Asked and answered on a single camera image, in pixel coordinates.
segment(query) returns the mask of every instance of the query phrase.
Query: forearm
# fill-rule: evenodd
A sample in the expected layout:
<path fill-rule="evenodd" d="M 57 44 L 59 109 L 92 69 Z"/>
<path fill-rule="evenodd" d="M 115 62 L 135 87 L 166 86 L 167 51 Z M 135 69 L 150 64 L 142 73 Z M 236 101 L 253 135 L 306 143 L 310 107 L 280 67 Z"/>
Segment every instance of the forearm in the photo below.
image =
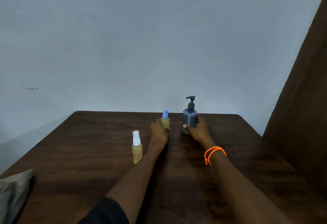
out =
<path fill-rule="evenodd" d="M 216 146 L 211 139 L 202 145 L 205 150 Z M 210 157 L 210 162 L 238 223 L 291 223 L 280 209 L 229 161 L 222 151 L 214 152 Z"/>
<path fill-rule="evenodd" d="M 149 148 L 143 158 L 110 190 L 107 197 L 117 201 L 129 223 L 136 222 L 154 164 L 162 149 Z"/>

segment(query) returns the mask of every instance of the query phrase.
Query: wooden table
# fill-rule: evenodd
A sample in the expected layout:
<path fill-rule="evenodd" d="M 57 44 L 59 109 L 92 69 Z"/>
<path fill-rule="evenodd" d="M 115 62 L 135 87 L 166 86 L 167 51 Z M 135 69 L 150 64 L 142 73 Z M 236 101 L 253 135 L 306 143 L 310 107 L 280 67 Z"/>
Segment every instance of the wooden table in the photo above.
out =
<path fill-rule="evenodd" d="M 327 201 L 239 115 L 203 114 L 228 158 L 294 223 L 327 223 Z M 19 224 L 76 223 L 133 167 L 132 131 L 145 151 L 159 113 L 72 114 L 1 177 L 36 169 Z M 158 158 L 138 223 L 234 223 L 204 151 L 169 114 L 170 143 Z"/>

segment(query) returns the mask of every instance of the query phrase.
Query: orange bracelet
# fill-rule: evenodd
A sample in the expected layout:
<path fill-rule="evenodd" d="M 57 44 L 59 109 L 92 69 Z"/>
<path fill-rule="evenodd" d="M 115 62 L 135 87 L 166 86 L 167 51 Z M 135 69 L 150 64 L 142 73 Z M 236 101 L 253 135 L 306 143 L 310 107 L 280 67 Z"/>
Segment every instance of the orange bracelet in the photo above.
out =
<path fill-rule="evenodd" d="M 208 158 L 206 158 L 207 152 L 209 152 L 211 149 L 214 149 L 214 150 L 210 153 L 210 155 L 208 156 Z M 206 165 L 208 164 L 208 162 L 209 162 L 209 164 L 211 164 L 211 163 L 210 163 L 210 157 L 211 157 L 211 155 L 212 155 L 215 151 L 218 151 L 218 150 L 222 150 L 223 153 L 225 154 L 225 156 L 227 156 L 227 155 L 226 155 L 226 152 L 224 151 L 224 149 L 222 149 L 222 148 L 219 147 L 219 146 L 214 146 L 214 147 L 212 147 L 212 148 L 209 148 L 209 149 L 205 152 L 205 154 L 204 154 L 204 160 L 205 160 L 205 164 L 206 164 Z"/>

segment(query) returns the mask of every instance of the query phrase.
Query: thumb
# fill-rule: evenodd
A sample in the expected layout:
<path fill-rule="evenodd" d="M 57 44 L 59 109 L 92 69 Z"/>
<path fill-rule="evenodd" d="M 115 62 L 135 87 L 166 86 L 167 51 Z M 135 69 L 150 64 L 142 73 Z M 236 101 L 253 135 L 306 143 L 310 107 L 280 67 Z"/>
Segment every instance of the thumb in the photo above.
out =
<path fill-rule="evenodd" d="M 191 130 L 192 130 L 192 127 L 189 126 L 189 125 L 186 125 L 186 124 L 183 125 L 183 128 L 185 128 L 185 130 L 188 131 L 189 133 L 190 133 Z"/>

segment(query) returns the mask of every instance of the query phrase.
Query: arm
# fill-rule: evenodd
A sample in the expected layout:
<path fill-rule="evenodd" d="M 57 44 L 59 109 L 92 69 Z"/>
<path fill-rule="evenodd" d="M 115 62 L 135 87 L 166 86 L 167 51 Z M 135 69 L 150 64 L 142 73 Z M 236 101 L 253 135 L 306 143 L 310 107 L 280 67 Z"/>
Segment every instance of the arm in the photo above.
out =
<path fill-rule="evenodd" d="M 149 147 L 145 155 L 107 194 L 119 203 L 130 224 L 136 222 L 154 164 L 167 142 L 167 130 L 157 119 L 150 127 Z"/>
<path fill-rule="evenodd" d="M 203 146 L 205 151 L 216 146 L 210 137 L 209 126 L 200 116 L 197 127 L 186 126 L 186 130 Z M 214 152 L 210 157 L 210 162 L 238 223 L 292 224 L 280 209 L 229 161 L 222 151 Z"/>

